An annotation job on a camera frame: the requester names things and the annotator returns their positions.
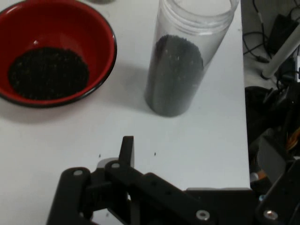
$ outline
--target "dark granules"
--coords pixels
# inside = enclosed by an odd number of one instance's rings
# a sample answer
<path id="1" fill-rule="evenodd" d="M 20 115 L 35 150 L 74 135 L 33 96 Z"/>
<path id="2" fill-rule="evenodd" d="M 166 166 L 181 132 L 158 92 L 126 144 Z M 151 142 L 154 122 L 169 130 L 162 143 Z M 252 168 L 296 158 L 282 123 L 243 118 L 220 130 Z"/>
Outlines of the dark granules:
<path id="1" fill-rule="evenodd" d="M 39 48 L 18 57 L 8 79 L 25 98 L 52 100 L 73 95 L 87 86 L 88 66 L 71 50 Z"/>
<path id="2" fill-rule="evenodd" d="M 202 77 L 198 47 L 178 36 L 163 36 L 152 53 L 146 101 L 158 114 L 180 115 L 189 108 Z"/>

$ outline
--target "black seed on table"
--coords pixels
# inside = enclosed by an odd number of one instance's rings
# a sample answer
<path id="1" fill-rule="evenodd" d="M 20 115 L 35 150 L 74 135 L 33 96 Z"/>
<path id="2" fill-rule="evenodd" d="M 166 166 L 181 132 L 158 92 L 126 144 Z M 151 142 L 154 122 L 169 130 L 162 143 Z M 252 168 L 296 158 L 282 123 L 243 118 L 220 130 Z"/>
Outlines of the black seed on table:
<path id="1" fill-rule="evenodd" d="M 199 48 L 173 35 L 161 37 L 154 47 L 145 98 L 150 108 L 164 116 L 185 112 L 203 77 Z"/>
<path id="2" fill-rule="evenodd" d="M 82 91 L 87 86 L 89 70 L 73 51 L 45 47 L 15 59 L 8 79 L 24 98 L 53 100 Z"/>

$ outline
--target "metal screw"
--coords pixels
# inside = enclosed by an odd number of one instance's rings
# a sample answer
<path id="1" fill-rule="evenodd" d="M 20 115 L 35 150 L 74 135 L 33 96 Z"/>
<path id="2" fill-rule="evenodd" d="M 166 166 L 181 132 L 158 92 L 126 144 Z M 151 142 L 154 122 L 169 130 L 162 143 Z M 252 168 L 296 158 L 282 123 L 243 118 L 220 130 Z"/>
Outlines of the metal screw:
<path id="1" fill-rule="evenodd" d="M 80 175 L 82 175 L 82 174 L 83 174 L 83 171 L 82 171 L 82 170 L 76 170 L 76 171 L 73 173 L 74 176 L 80 176 Z"/>
<path id="2" fill-rule="evenodd" d="M 259 196 L 259 201 L 262 202 L 265 199 L 265 197 L 266 197 L 265 195 Z"/>
<path id="3" fill-rule="evenodd" d="M 270 220 L 277 220 L 278 214 L 272 210 L 266 210 L 263 212 L 263 216 Z"/>
<path id="4" fill-rule="evenodd" d="M 117 168 L 119 168 L 120 167 L 120 164 L 119 163 L 114 163 L 114 164 L 112 164 L 112 168 L 113 169 L 117 169 Z"/>
<path id="5" fill-rule="evenodd" d="M 199 220 L 207 221 L 210 219 L 210 213 L 205 210 L 199 210 L 196 212 L 196 216 Z"/>

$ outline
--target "white table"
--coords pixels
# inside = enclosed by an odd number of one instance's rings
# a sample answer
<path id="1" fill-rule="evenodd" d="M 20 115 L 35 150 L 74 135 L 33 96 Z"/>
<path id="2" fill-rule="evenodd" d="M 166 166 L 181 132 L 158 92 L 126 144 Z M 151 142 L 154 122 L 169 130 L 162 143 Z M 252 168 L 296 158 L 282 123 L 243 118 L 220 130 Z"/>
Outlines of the white table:
<path id="1" fill-rule="evenodd" d="M 1 0 L 0 9 L 14 2 Z M 94 171 L 99 154 L 117 157 L 124 135 L 135 137 L 142 173 L 181 189 L 248 188 L 240 7 L 189 111 L 164 118 L 143 99 L 158 0 L 89 4 L 115 31 L 115 68 L 100 89 L 68 106 L 29 109 L 0 100 L 0 224 L 45 224 L 60 174 L 78 166 Z M 95 221 L 115 224 L 105 215 Z"/>

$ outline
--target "clear plastic jar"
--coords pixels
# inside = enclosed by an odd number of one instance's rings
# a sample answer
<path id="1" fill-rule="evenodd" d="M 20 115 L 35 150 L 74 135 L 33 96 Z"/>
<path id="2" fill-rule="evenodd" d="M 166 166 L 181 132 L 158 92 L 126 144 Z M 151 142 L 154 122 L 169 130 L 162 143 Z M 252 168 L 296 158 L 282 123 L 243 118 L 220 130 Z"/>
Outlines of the clear plastic jar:
<path id="1" fill-rule="evenodd" d="M 160 0 L 145 98 L 163 116 L 190 106 L 239 0 Z"/>

